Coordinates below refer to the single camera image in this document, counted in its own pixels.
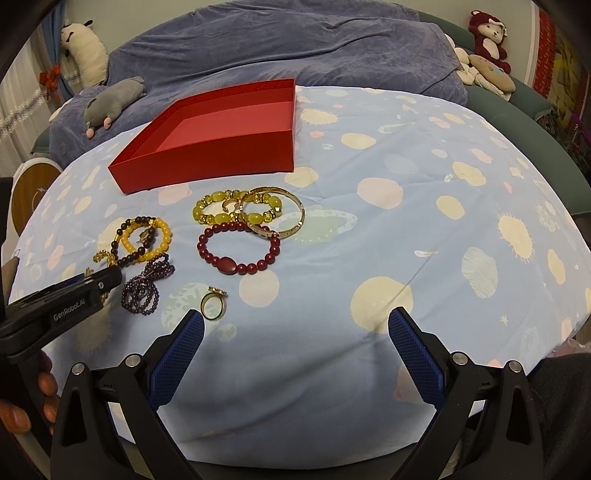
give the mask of metal screw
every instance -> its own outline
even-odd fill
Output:
[[[135,367],[139,365],[141,361],[142,358],[137,353],[133,353],[125,359],[125,365],[127,365],[128,367]]]
[[[515,372],[516,374],[521,372],[521,364],[516,360],[511,360],[509,362],[509,368],[511,368],[511,371]]]
[[[72,373],[74,375],[80,375],[84,371],[84,364],[76,364],[72,367]]]
[[[466,365],[468,363],[468,357],[461,352],[456,352],[452,355],[452,360],[455,364]]]

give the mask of red gift box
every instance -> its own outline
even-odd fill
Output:
[[[294,169],[294,79],[246,83],[174,102],[111,162],[123,193]]]

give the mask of bed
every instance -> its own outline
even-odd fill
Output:
[[[434,410],[385,333],[396,306],[450,351],[497,366],[517,359],[526,372],[591,312],[587,245],[542,175],[486,120],[408,92],[297,90],[293,173],[124,196],[107,166],[139,126],[71,163],[18,244],[12,300],[99,268],[93,254],[128,217],[160,216],[173,232],[177,271],[157,282],[158,310],[132,315],[112,292],[101,312],[48,345],[60,385],[76,362],[106,367],[145,351],[199,308],[208,286],[228,292],[225,316],[207,322],[177,394],[158,411],[191,460],[322,468],[415,442]],[[261,185],[294,192],[304,227],[268,270],[224,276],[197,254],[203,227],[192,208],[213,191]],[[284,203],[273,227],[296,221]],[[218,237],[216,251],[241,261],[267,248]],[[124,277],[141,270],[128,267]],[[131,440],[120,409],[112,411]]]
[[[258,80],[403,90],[465,105],[457,56],[438,26],[418,20],[415,10],[377,1],[243,0],[200,8],[112,52],[107,86],[141,76],[147,96],[88,140],[84,107],[106,87],[85,89],[51,123],[50,155],[65,168],[177,99]]]

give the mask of ring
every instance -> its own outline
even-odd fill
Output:
[[[215,322],[216,320],[219,320],[220,318],[223,317],[223,314],[226,313],[226,300],[224,300],[224,297],[226,297],[228,295],[227,292],[216,288],[216,287],[209,287],[209,293],[206,294],[203,299],[201,300],[201,315],[203,315],[203,318],[205,318],[206,320],[209,320],[210,322]],[[205,304],[207,303],[207,301],[209,299],[212,299],[214,297],[217,297],[220,299],[220,303],[222,304],[222,309],[220,310],[220,313],[217,314],[217,316],[215,317],[208,317],[207,315],[205,315]]]

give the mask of gold bracelet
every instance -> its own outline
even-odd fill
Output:
[[[248,219],[247,218],[247,214],[244,212],[244,203],[245,200],[244,197],[242,197],[240,199],[240,202],[238,203],[238,210],[240,212],[240,214],[242,215],[243,218],[245,218],[245,223],[248,226],[248,228],[250,228],[253,232],[257,233],[258,235],[264,236],[266,238],[271,238],[271,237],[277,237],[277,238],[287,238],[289,236],[294,235],[295,233],[297,233],[297,231],[301,228],[301,226],[304,224],[304,218],[306,217],[306,212],[304,210],[304,205],[302,204],[302,202],[300,201],[300,199],[298,197],[296,197],[293,193],[288,192],[285,189],[279,188],[279,187],[258,187],[257,189],[253,189],[250,192],[248,192],[248,195],[264,195],[265,193],[278,193],[280,195],[283,195],[287,198],[289,198],[292,202],[294,202],[297,207],[300,209],[300,213],[301,213],[301,218],[300,221],[297,222],[297,224],[290,228],[289,230],[283,230],[281,232],[276,232],[273,230],[265,230],[263,228],[261,228],[260,226],[258,226],[255,223],[252,223],[250,221],[250,215],[248,215]]]

